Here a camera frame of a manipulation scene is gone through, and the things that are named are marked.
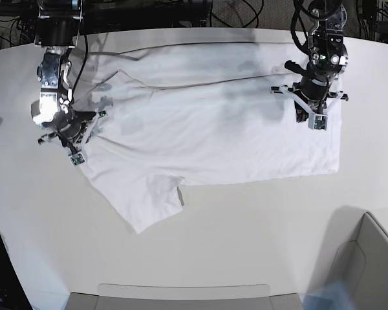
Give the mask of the white T-shirt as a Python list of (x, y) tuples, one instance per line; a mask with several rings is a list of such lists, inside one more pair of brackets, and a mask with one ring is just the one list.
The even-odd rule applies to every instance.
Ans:
[(103, 131), (85, 144), (80, 169), (141, 233), (182, 210), (181, 185), (226, 185), (339, 169), (341, 110), (326, 130), (296, 121), (285, 61), (289, 43), (173, 45), (92, 52), (76, 108), (100, 109)]

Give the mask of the grey cardboard box right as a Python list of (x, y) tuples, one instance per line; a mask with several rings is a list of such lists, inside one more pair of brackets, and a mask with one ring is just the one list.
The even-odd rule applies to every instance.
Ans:
[(342, 244), (326, 285), (341, 281), (354, 309), (388, 309), (388, 232), (366, 212), (356, 238)]

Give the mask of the grey bin bottom edge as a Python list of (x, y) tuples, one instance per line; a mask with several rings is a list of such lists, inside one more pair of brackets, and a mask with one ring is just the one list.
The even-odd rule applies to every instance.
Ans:
[(72, 292), (66, 309), (302, 309), (296, 293), (271, 295), (270, 286), (155, 287), (100, 284), (96, 294)]

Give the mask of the blue cloth bottom right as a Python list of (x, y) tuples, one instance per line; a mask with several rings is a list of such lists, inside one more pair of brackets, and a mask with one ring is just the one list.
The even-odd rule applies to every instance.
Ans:
[(302, 296), (303, 309), (347, 310), (354, 309), (343, 282), (337, 281)]

